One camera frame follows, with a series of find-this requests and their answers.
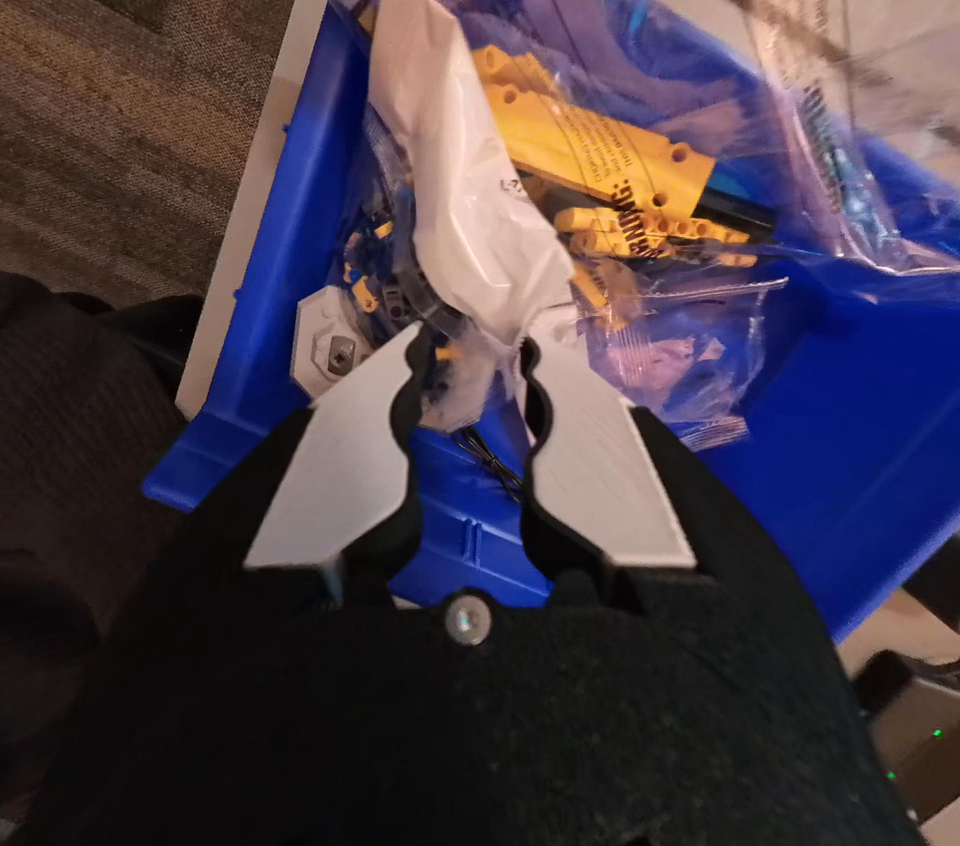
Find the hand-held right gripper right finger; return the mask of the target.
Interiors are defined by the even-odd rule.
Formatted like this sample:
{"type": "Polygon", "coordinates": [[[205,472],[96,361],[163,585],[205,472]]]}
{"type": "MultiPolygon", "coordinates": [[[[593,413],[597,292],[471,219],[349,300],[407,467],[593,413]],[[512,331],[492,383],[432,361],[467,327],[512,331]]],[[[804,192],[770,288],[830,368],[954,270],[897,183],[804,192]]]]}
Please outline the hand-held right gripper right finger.
{"type": "Polygon", "coordinates": [[[551,336],[521,350],[524,552],[550,582],[585,574],[598,588],[644,573],[693,576],[697,557],[644,441],[638,409],[551,336]]]}

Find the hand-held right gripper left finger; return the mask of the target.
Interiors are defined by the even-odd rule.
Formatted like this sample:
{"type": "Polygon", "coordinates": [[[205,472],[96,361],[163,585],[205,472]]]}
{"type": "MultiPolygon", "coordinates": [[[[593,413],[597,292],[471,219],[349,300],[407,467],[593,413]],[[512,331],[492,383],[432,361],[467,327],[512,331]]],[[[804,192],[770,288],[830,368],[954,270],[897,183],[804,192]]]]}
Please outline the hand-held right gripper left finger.
{"type": "Polygon", "coordinates": [[[410,439],[419,425],[425,325],[415,323],[318,397],[244,560],[247,570],[337,571],[389,583],[420,548],[410,439]]]}

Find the blue plastic bin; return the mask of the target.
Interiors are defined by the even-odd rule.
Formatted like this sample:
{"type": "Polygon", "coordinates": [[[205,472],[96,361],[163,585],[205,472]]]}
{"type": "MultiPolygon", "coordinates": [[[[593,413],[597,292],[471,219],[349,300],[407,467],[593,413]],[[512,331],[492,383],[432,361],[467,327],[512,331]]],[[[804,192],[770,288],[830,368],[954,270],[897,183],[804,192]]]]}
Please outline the blue plastic bin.
{"type": "MultiPolygon", "coordinates": [[[[325,284],[360,137],[369,61],[328,8],[275,154],[205,403],[143,482],[187,513],[305,394],[289,375],[297,302],[325,284]]],[[[958,305],[871,302],[880,278],[774,264],[772,351],[747,394],[745,441],[702,457],[766,528],[844,639],[958,529],[958,305]]],[[[392,582],[435,604],[462,587],[531,607],[546,579],[522,552],[520,511],[465,451],[420,430],[419,553],[392,582]]]]}

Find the white plastic bag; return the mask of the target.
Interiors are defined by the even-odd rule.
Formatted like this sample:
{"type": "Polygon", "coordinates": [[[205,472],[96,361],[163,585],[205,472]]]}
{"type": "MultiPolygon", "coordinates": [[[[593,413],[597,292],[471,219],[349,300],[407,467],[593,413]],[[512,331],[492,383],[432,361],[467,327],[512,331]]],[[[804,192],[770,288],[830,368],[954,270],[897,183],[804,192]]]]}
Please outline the white plastic bag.
{"type": "Polygon", "coordinates": [[[439,299],[515,345],[570,296],[570,254],[520,182],[460,22],[379,0],[367,99],[412,168],[412,240],[439,299]]]}

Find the clear bag of yellow beams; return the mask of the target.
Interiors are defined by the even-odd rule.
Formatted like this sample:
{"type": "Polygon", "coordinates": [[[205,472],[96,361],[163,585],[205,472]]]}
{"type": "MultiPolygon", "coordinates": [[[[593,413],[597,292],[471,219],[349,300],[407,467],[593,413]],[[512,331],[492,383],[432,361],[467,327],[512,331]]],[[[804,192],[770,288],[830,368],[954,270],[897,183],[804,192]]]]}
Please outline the clear bag of yellow beams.
{"type": "Polygon", "coordinates": [[[453,80],[480,98],[451,129],[509,157],[509,175],[618,210],[616,257],[739,261],[772,242],[809,264],[958,284],[958,247],[907,235],[834,108],[849,73],[820,51],[833,0],[747,0],[753,66],[659,0],[369,1],[387,25],[379,115],[423,190],[420,149],[442,142],[387,103],[453,80]]]}

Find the small empty clear bag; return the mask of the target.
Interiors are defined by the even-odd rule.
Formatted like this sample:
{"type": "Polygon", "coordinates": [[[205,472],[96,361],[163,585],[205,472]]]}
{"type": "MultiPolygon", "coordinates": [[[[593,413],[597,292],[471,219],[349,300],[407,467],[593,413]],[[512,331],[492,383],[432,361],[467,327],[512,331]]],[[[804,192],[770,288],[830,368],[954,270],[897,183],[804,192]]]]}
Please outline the small empty clear bag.
{"type": "Polygon", "coordinates": [[[577,330],[598,375],[702,453],[748,437],[764,307],[787,284],[749,269],[650,275],[605,264],[575,285],[577,330]]]}

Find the grey hexagonal plate piece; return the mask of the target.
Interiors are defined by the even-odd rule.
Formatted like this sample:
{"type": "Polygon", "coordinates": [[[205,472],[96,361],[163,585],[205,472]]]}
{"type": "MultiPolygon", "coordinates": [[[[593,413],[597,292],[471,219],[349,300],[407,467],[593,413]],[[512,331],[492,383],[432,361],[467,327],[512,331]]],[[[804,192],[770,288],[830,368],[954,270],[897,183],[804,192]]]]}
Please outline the grey hexagonal plate piece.
{"type": "Polygon", "coordinates": [[[375,352],[380,303],[367,277],[351,288],[327,285],[296,306],[291,377],[315,401],[375,352]]]}

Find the heap of dark mixed pieces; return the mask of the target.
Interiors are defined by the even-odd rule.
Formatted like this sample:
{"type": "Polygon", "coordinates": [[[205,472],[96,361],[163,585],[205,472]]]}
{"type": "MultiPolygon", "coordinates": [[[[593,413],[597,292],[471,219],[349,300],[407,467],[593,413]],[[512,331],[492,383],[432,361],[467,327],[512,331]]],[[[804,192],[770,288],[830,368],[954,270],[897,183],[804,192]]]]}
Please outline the heap of dark mixed pieces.
{"type": "Polygon", "coordinates": [[[409,183],[376,181],[359,196],[345,227],[342,280],[359,328],[374,347],[416,321],[447,337],[458,324],[416,257],[414,198],[409,183]]]}

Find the black knit sweater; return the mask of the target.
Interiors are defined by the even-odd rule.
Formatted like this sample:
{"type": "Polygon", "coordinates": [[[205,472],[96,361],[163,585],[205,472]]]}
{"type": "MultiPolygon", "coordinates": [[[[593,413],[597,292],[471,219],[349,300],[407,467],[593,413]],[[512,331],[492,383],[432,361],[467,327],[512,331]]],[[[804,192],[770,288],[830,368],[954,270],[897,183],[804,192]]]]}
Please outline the black knit sweater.
{"type": "Polygon", "coordinates": [[[186,294],[114,307],[2,272],[2,834],[181,519],[141,482],[186,422],[175,395],[202,305],[186,294]]]}

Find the black desktop hub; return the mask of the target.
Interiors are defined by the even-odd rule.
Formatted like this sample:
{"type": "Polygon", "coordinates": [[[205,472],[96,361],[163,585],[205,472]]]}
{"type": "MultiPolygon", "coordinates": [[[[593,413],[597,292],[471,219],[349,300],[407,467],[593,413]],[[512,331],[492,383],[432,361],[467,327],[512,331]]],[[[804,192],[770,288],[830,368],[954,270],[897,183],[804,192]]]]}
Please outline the black desktop hub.
{"type": "Polygon", "coordinates": [[[958,661],[931,664],[882,650],[852,686],[888,778],[924,825],[958,798],[958,661]]]}

